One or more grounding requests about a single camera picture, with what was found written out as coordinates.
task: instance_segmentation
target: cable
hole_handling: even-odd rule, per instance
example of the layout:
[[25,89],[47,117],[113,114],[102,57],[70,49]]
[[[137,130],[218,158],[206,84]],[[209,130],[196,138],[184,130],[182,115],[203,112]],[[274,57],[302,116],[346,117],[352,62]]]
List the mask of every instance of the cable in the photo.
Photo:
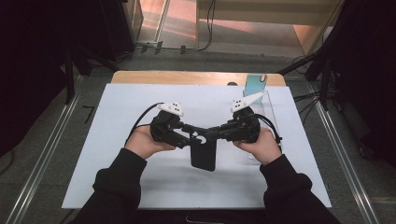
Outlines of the cable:
[[212,2],[210,3],[210,6],[209,6],[209,10],[207,11],[207,16],[206,16],[207,30],[209,31],[209,40],[207,41],[206,46],[204,46],[201,49],[176,49],[176,48],[163,48],[163,47],[159,48],[159,47],[152,47],[150,45],[139,45],[139,46],[143,47],[143,48],[148,48],[148,49],[170,49],[170,50],[191,50],[191,51],[206,50],[212,44],[213,20],[214,20],[214,17],[215,17],[215,9],[216,9],[216,0],[212,0]]
[[128,138],[126,139],[126,141],[128,141],[128,139],[131,137],[132,133],[134,132],[134,130],[135,130],[137,127],[143,126],[143,125],[137,126],[137,125],[139,124],[140,120],[141,120],[143,117],[145,117],[146,114],[147,114],[152,108],[154,108],[154,107],[156,107],[157,105],[160,105],[160,104],[163,104],[163,103],[157,103],[157,104],[155,104],[155,105],[151,105],[149,108],[147,108],[147,109],[145,110],[145,112],[143,112],[142,115],[140,115],[139,119],[137,119],[137,121],[134,123],[134,127],[132,128],[131,132],[129,133]]
[[140,125],[137,125],[137,126],[136,126],[136,129],[137,129],[137,128],[140,128],[140,127],[143,127],[143,126],[148,126],[148,125],[150,125],[150,124],[140,124]]
[[13,150],[11,150],[9,153],[11,155],[11,159],[9,160],[8,165],[2,171],[0,171],[0,175],[3,175],[9,169],[9,167],[11,167],[12,163],[14,163],[15,153]]
[[[293,61],[291,62],[291,64],[294,64],[294,62],[295,62],[297,59],[301,58],[301,57],[304,57],[304,59],[305,59],[308,63],[310,63],[310,61],[308,61],[308,60],[305,58],[305,55],[301,55],[301,56],[298,56],[298,57],[294,58]],[[297,70],[297,68],[294,69],[294,71],[298,72],[299,74],[305,75],[305,73],[300,72],[299,70]]]
[[309,103],[308,105],[306,105],[302,110],[300,110],[298,112],[298,114],[302,114],[309,106],[311,106],[316,100],[318,100],[318,97],[316,97],[313,101],[311,101],[311,103]]
[[[123,55],[123,58],[122,58],[121,60],[119,60],[116,64],[122,63],[122,62],[123,62],[125,59],[127,59],[131,54],[134,54],[134,53],[136,53],[136,52],[138,52],[138,51],[140,51],[140,50],[142,50],[142,49],[143,49],[143,48],[135,49],[135,50],[132,51],[132,52],[129,52],[129,53],[124,54],[124,55]],[[97,64],[97,63],[92,64],[92,62],[90,62],[90,65],[91,65],[91,67],[94,67],[94,68],[97,68],[97,67],[104,67],[104,65],[102,65],[102,64]]]
[[294,100],[294,102],[299,102],[299,101],[301,101],[303,99],[306,99],[306,98],[309,98],[309,97],[312,97],[312,96],[318,96],[318,94],[319,94],[319,92],[315,91],[315,92],[308,93],[306,95],[294,96],[293,100]]
[[268,118],[266,118],[265,116],[263,116],[261,114],[251,114],[251,115],[247,115],[247,117],[254,117],[254,118],[260,119],[264,123],[266,123],[268,125],[268,127],[270,127],[274,131],[274,136],[275,136],[276,142],[278,144],[280,143],[280,141],[282,140],[282,137],[280,137],[279,134],[277,133],[276,127],[275,127],[274,123],[271,122],[271,120],[269,120]]
[[315,99],[314,101],[312,101],[311,107],[309,108],[308,112],[306,112],[306,114],[305,114],[305,117],[304,117],[304,120],[303,120],[303,126],[305,125],[306,118],[308,117],[308,115],[311,112],[312,108],[314,108],[314,106],[317,104],[317,102],[319,102],[319,98]]

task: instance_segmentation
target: metal rod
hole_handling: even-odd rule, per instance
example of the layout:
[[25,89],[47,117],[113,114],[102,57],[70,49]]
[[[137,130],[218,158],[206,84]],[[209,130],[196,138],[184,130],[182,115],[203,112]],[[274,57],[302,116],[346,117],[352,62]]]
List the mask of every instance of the metal rod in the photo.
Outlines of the metal rod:
[[47,167],[50,163],[50,159],[52,158],[53,153],[58,145],[60,138],[62,137],[62,133],[64,132],[64,128],[69,121],[73,110],[76,106],[79,97],[79,90],[83,85],[84,78],[79,76],[76,81],[76,95],[72,99],[72,102],[69,105],[65,105],[64,109],[61,113],[61,116],[58,118],[58,121],[55,124],[55,127],[52,130],[52,133],[49,136],[49,140],[47,144],[44,146],[44,149],[35,164],[35,168],[30,174],[29,178],[25,182],[22,187],[21,193],[16,201],[6,223],[21,223],[27,208],[29,207],[30,202],[33,200],[35,195],[35,191],[40,184],[40,181],[47,170]]
[[[314,87],[310,83],[308,83],[308,88],[311,92],[317,91],[316,87]],[[317,104],[317,110],[326,129],[326,132],[330,137],[335,155],[337,156],[341,168],[344,171],[346,181],[348,182],[355,201],[359,209],[361,210],[361,216],[364,222],[368,224],[380,223],[379,219],[376,216],[375,210],[370,202],[370,199],[366,193],[366,190],[364,189],[364,186],[361,183],[358,174],[355,171],[355,168],[353,167],[353,164],[347,155],[347,151],[344,148],[341,138],[334,127],[329,112],[325,111],[321,104]]]

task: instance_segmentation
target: white sheet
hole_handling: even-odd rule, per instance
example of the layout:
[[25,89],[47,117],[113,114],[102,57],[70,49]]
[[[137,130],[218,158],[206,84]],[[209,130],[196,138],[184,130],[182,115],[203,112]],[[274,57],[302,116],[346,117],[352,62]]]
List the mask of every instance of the white sheet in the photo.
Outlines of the white sheet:
[[[312,191],[331,207],[315,158],[287,87],[267,87],[276,126],[283,137],[283,152],[297,172],[308,175]],[[213,127],[232,118],[233,99],[243,87],[196,85],[108,84],[98,106],[76,170],[64,198],[63,208],[81,208],[93,193],[96,172],[107,168],[123,146],[132,126],[146,108],[155,103],[179,102],[181,121]],[[140,122],[150,123],[154,108]],[[190,148],[157,153],[148,159],[142,179],[139,208],[261,208],[265,180],[259,163],[225,140],[218,141],[215,172],[191,167]]]

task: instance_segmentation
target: cuff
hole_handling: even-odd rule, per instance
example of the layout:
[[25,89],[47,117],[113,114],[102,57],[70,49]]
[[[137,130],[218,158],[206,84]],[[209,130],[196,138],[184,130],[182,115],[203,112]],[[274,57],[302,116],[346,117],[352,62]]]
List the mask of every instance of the cuff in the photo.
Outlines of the cuff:
[[285,154],[265,166],[261,165],[260,171],[265,177],[268,188],[284,186],[298,178],[297,172]]
[[140,180],[147,163],[147,161],[123,147],[108,170],[128,179]]

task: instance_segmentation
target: white controller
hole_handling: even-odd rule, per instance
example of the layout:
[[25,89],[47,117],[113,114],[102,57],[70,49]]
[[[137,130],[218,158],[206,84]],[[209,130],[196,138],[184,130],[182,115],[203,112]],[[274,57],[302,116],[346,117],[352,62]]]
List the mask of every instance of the white controller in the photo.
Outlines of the white controller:
[[179,103],[160,104],[157,105],[157,107],[174,115],[178,115],[181,117],[183,117],[184,115],[183,109],[181,108],[181,105]]
[[254,93],[249,96],[245,96],[239,100],[233,100],[233,106],[231,107],[231,112],[236,112],[238,110],[241,110],[243,108],[246,108],[253,104],[256,100],[260,99],[263,97],[267,91],[259,91],[257,93]]

